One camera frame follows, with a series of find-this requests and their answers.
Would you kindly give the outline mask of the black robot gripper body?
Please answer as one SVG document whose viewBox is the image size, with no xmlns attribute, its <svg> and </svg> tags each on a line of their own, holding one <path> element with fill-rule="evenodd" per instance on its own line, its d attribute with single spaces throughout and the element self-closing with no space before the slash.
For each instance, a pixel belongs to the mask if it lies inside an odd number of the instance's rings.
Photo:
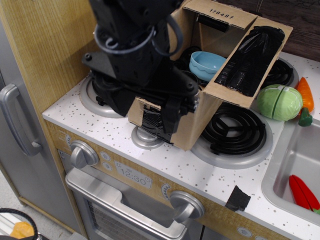
<svg viewBox="0 0 320 240">
<path fill-rule="evenodd" d="M 153 45 L 115 45 L 88 52 L 82 63 L 92 71 L 93 89 L 103 100 L 191 100 L 198 83 Z"/>
</svg>

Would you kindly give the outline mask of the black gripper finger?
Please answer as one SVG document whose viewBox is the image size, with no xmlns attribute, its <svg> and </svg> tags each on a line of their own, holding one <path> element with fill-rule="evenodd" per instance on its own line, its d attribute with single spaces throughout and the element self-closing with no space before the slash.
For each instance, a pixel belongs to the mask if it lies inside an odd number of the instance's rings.
<svg viewBox="0 0 320 240">
<path fill-rule="evenodd" d="M 176 133 L 182 116 L 194 113 L 198 107 L 198 98 L 169 97 L 161 107 L 163 130 L 166 134 Z"/>
<path fill-rule="evenodd" d="M 123 117 L 127 116 L 136 98 L 135 93 L 112 77 L 95 77 L 94 91 L 103 102 Z"/>
</svg>

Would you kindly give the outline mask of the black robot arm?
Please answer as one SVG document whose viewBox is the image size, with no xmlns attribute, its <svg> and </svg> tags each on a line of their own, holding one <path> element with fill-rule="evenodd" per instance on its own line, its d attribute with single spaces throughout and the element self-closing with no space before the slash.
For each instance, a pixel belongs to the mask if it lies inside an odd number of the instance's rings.
<svg viewBox="0 0 320 240">
<path fill-rule="evenodd" d="M 135 98 L 160 106 L 163 130 L 173 134 L 180 119 L 198 105 L 198 84 L 179 70 L 171 56 L 168 30 L 179 50 L 183 33 L 172 17 L 180 0 L 92 0 L 94 39 L 99 52 L 82 61 L 91 70 L 100 105 L 126 116 Z"/>
</svg>

